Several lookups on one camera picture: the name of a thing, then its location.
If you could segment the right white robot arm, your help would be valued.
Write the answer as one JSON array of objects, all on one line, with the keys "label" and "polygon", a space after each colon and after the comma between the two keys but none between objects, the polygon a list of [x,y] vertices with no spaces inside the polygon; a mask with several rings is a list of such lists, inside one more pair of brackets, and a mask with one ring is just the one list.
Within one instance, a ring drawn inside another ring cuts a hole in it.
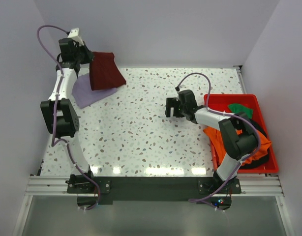
[{"label": "right white robot arm", "polygon": [[224,158],[213,174],[214,192],[224,193],[230,180],[237,176],[243,162],[258,152],[261,138],[247,114],[220,112],[209,107],[210,94],[204,105],[198,105],[193,91],[179,91],[177,97],[166,98],[165,116],[186,118],[194,123],[218,130],[225,149]]}]

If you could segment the maroon t shirt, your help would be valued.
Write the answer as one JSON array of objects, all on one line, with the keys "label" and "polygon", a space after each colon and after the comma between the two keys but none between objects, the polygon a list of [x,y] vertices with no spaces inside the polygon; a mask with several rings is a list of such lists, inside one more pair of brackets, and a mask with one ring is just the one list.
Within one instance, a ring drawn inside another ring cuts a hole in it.
[{"label": "maroon t shirt", "polygon": [[90,63],[89,77],[92,90],[118,88],[126,84],[126,80],[115,64],[115,55],[106,52],[93,52],[94,59]]}]

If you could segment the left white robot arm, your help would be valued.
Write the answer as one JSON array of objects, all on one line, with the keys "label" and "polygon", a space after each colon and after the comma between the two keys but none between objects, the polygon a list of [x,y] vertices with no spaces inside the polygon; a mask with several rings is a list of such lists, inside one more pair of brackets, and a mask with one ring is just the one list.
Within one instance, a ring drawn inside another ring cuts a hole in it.
[{"label": "left white robot arm", "polygon": [[51,145],[62,145],[70,164],[71,174],[66,181],[67,192],[92,193],[96,189],[95,180],[79,142],[79,118],[70,98],[80,66],[90,62],[93,54],[84,43],[69,37],[59,40],[59,46],[60,55],[55,60],[55,87],[48,100],[40,103],[40,108],[52,135]]}]

